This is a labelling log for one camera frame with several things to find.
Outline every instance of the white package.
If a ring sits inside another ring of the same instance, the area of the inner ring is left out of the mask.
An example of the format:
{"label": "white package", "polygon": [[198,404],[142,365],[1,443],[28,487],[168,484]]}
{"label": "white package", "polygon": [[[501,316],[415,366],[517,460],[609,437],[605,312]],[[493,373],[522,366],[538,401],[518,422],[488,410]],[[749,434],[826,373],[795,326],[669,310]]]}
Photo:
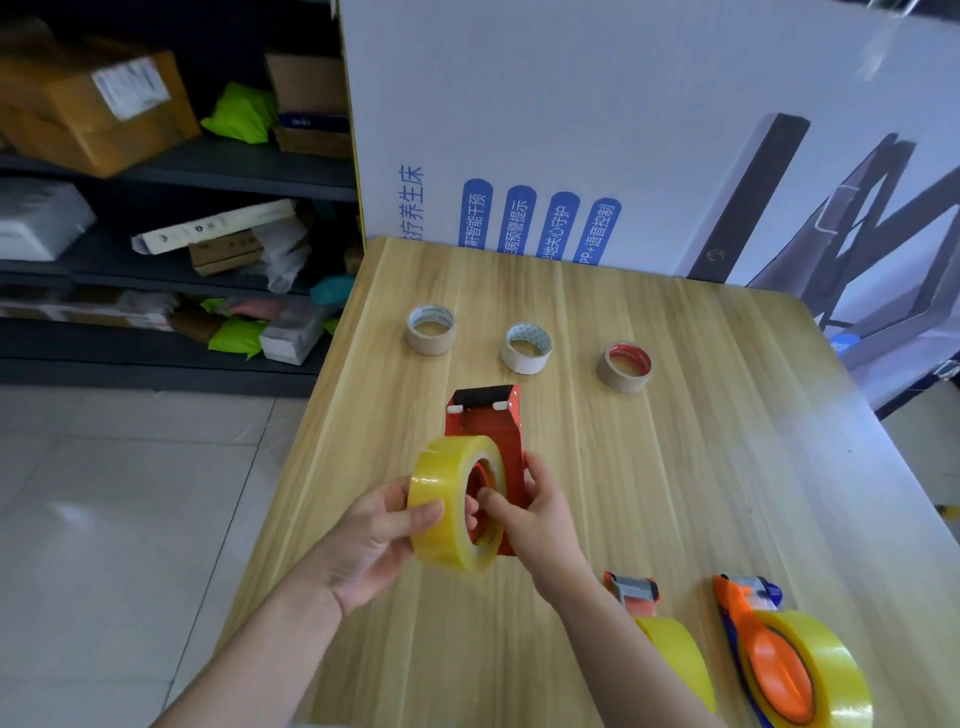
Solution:
{"label": "white package", "polygon": [[280,315],[260,332],[263,355],[299,366],[324,335],[324,321],[339,308],[336,304],[317,307],[309,299],[286,304]]}
{"label": "white package", "polygon": [[56,260],[96,220],[70,182],[0,179],[0,260]]}

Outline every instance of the wooden table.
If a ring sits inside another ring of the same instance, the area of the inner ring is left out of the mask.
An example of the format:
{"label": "wooden table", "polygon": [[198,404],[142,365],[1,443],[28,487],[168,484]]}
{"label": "wooden table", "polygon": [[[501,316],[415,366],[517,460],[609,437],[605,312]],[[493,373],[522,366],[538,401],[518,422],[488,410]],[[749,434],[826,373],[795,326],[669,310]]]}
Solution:
{"label": "wooden table", "polygon": [[[456,312],[450,353],[404,343],[423,302]],[[535,376],[498,356],[518,321],[553,336]],[[656,359],[639,394],[593,371],[616,339]],[[409,240],[368,249],[224,635],[357,494],[411,471],[454,389],[508,382],[593,567],[657,577],[660,614],[700,645],[730,726],[756,723],[718,571],[762,574],[829,625],[866,674],[876,726],[960,725],[960,548],[801,303]],[[344,624],[314,690],[320,723],[600,725],[560,622],[511,558],[472,576],[413,563]]]}

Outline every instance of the green plastic bag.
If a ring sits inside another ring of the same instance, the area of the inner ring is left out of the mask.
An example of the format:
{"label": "green plastic bag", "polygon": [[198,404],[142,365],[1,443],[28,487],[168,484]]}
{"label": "green plastic bag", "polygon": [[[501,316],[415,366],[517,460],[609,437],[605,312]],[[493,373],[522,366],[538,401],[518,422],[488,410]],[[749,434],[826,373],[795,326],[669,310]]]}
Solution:
{"label": "green plastic bag", "polygon": [[217,99],[212,116],[201,121],[204,129],[248,144],[265,144],[276,122],[276,97],[233,81]]}
{"label": "green plastic bag", "polygon": [[250,359],[263,351],[260,332],[266,321],[251,321],[243,316],[230,316],[206,345],[212,352],[244,353]]}

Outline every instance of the hand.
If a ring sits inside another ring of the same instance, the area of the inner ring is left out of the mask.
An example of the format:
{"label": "hand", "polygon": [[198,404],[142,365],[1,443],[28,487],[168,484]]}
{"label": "hand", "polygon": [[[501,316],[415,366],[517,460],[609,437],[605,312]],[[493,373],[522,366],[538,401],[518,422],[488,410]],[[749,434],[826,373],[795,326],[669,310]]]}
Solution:
{"label": "hand", "polygon": [[539,455],[527,453],[527,468],[524,480],[533,499],[527,510],[512,505],[492,488],[481,490],[478,500],[480,507],[507,531],[510,545],[533,576],[537,591],[556,607],[557,600],[568,591],[587,581],[596,582],[596,578],[577,542],[563,491],[553,482]]}
{"label": "hand", "polygon": [[294,567],[329,589],[344,617],[394,581],[413,555],[410,537],[443,516],[442,500],[407,509],[409,491],[409,476],[371,488]]}

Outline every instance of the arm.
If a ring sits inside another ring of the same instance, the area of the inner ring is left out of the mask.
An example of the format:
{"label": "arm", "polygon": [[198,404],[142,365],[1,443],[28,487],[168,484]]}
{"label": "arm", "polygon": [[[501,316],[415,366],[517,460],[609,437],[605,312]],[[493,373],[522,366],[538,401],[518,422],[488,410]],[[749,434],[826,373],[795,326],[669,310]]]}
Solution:
{"label": "arm", "polygon": [[569,506],[543,461],[527,453],[524,511],[490,488],[480,507],[503,524],[534,586],[557,611],[607,728],[722,728],[600,584],[577,543]]}
{"label": "arm", "polygon": [[358,498],[154,728],[283,728],[340,622],[396,578],[410,536],[444,514],[441,501],[405,510],[409,478]]}

